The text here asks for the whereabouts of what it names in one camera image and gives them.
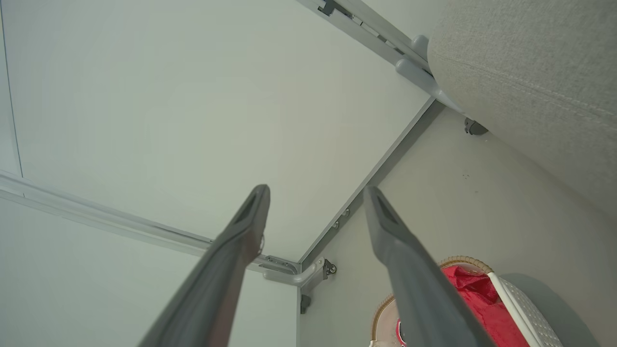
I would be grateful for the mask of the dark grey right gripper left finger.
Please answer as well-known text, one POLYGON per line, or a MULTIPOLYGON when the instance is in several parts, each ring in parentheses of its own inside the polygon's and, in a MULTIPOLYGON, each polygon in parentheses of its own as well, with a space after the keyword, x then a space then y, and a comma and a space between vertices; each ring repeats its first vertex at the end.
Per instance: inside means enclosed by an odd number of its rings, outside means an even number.
POLYGON ((226 347, 244 273, 261 253, 270 190, 257 185, 154 321, 142 347, 226 347))

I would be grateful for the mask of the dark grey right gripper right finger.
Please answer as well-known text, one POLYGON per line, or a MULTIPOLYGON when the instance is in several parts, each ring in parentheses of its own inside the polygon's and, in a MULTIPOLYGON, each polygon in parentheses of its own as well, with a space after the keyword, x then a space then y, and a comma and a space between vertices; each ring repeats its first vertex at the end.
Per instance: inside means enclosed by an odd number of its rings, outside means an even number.
POLYGON ((413 347, 493 347, 494 341, 438 264, 375 186, 363 202, 376 258, 387 268, 413 347))

